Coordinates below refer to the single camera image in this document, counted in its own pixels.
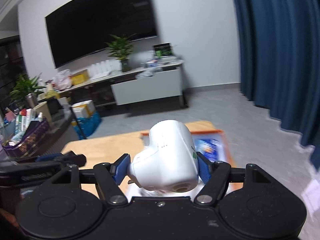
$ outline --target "tv screen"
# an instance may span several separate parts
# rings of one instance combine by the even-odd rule
[[[46,18],[57,67],[107,47],[118,36],[156,36],[150,0],[72,0]]]

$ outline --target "blue and white packet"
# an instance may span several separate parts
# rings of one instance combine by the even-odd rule
[[[220,143],[214,139],[196,139],[195,147],[197,152],[201,152],[209,161],[218,160],[218,145]]]

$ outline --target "curtain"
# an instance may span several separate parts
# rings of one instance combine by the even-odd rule
[[[315,145],[320,167],[320,0],[234,0],[241,92]]]

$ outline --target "gray floor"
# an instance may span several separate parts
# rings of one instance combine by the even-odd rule
[[[299,135],[279,128],[279,121],[268,117],[268,110],[253,106],[237,89],[198,92],[189,98],[190,107],[179,109],[176,98],[133,104],[127,111],[108,111],[90,137],[150,129],[159,121],[207,120],[225,131],[229,149],[238,165],[256,163],[297,196],[310,182],[308,154],[297,149]],[[320,236],[320,212],[307,221],[300,233],[303,240]]]

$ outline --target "white plastic bag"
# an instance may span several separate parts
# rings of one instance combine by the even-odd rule
[[[72,86],[72,82],[70,79],[70,70],[62,70],[60,71],[54,78],[54,83],[58,90],[65,90]]]

